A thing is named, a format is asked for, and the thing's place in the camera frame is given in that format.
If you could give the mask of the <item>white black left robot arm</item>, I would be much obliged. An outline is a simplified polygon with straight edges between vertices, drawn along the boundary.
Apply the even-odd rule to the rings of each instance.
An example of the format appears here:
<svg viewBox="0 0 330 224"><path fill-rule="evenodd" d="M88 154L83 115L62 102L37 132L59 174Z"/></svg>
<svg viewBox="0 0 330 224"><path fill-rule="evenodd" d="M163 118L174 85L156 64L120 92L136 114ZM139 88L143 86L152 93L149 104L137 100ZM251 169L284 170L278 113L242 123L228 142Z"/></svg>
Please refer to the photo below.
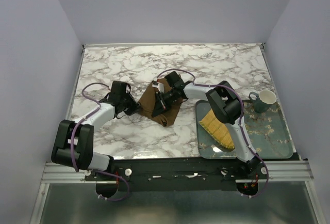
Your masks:
<svg viewBox="0 0 330 224"><path fill-rule="evenodd" d="M81 94L94 102L96 107L75 120L62 120L59 123L51 161L72 167L77 172L96 170L101 179L109 180L114 175L114 167L111 165L113 158L93 151L94 132L107 122L118 118L120 113L127 116L137 113L140 110L140 104L133 98L131 86L128 83L113 81L111 86L99 83L109 90L99 101L86 95L87 88L93 85L97 83L85 86Z"/></svg>

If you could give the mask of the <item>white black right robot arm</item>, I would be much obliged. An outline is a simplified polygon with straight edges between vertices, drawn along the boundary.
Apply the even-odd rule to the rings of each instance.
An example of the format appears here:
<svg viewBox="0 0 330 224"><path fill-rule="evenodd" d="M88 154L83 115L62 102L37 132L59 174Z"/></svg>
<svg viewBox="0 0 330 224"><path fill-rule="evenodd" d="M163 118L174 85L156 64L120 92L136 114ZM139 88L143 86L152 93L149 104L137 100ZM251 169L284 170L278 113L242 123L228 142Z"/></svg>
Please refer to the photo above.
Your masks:
<svg viewBox="0 0 330 224"><path fill-rule="evenodd" d="M229 82L222 81L216 85L184 82L175 70L170 70L165 79L171 88L168 92L164 91L160 79L155 78L151 83L156 100L152 117L168 112L179 99L208 101L215 118L225 125L234 143L236 157L241 161L237 166L238 174L242 178L250 178L255 174L257 166L262 164L266 178L269 177L267 165L257 154L246 130L244 103Z"/></svg>

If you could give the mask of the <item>teal mug white inside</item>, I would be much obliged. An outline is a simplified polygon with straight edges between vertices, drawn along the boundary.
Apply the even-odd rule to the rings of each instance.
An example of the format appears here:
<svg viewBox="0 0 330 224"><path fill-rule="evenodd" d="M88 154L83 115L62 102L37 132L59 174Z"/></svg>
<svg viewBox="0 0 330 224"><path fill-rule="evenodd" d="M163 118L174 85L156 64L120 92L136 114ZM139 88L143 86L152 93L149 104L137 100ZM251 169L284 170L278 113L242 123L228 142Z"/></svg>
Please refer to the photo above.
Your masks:
<svg viewBox="0 0 330 224"><path fill-rule="evenodd" d="M264 113L277 101L276 94L266 89L259 93L250 92L249 99L253 103L253 109L256 113Z"/></svg>

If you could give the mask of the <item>yellow bamboo mat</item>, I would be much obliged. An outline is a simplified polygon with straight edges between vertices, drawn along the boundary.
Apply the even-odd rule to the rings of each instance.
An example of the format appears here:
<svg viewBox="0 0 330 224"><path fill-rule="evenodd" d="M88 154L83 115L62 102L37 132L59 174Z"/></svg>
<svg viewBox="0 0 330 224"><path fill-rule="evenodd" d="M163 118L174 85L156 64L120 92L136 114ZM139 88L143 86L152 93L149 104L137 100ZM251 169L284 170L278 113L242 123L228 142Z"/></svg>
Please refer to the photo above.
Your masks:
<svg viewBox="0 0 330 224"><path fill-rule="evenodd" d="M205 115L199 124L221 146L227 149L235 148L227 127L216 118L212 109Z"/></svg>

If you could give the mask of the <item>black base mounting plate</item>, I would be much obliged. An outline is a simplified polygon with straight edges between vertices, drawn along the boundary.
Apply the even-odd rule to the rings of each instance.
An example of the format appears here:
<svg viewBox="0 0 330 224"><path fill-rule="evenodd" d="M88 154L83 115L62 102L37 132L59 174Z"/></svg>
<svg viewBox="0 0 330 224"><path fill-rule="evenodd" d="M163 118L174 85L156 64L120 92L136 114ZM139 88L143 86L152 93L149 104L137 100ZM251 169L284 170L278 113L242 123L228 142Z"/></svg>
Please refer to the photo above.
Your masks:
<svg viewBox="0 0 330 224"><path fill-rule="evenodd" d="M243 183L266 179L264 165L258 159L243 163L238 159L202 157L112 160L105 172L92 171L86 181L109 184L120 191L235 191Z"/></svg>

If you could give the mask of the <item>teal floral metal tray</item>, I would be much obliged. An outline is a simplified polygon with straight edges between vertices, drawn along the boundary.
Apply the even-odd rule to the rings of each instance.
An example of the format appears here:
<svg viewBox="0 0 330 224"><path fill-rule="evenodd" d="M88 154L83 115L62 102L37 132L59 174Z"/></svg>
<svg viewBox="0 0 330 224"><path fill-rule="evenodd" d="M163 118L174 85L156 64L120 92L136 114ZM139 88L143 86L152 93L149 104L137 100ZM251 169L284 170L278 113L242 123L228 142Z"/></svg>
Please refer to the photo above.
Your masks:
<svg viewBox="0 0 330 224"><path fill-rule="evenodd" d="M280 105L275 103L266 112L259 114L254 112L252 101L243 102L246 130L258 155L263 159L290 158L294 148ZM210 110L211 107L206 101L200 100L195 105L197 147L200 156L206 159L236 158L235 150L221 146L201 126L200 121Z"/></svg>

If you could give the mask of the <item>aluminium frame rail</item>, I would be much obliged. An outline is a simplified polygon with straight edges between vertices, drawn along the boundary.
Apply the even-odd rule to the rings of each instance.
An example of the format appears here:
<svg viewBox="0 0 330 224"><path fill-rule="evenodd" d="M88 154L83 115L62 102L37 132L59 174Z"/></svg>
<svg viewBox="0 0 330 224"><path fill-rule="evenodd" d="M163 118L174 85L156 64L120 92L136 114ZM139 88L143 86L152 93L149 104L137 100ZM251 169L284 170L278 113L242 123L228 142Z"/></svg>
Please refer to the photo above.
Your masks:
<svg viewBox="0 0 330 224"><path fill-rule="evenodd" d="M308 161L269 161L266 162L265 166L260 165L256 172L248 176L236 176L229 172L229 169L226 167L220 169L201 169L192 172L173 171L169 169L156 172L138 170L137 168L133 168L133 166L129 166L128 168L120 166L115 174L128 182L132 182L137 178L147 181L194 178L206 180L211 176L217 176L221 180L234 180L236 183L255 182L257 180L261 182L266 180L270 182L300 182L312 181L314 179ZM87 170L74 172L73 168L47 163L44 167L41 182L45 184L84 182L111 183L115 180L115 177L100 172Z"/></svg>

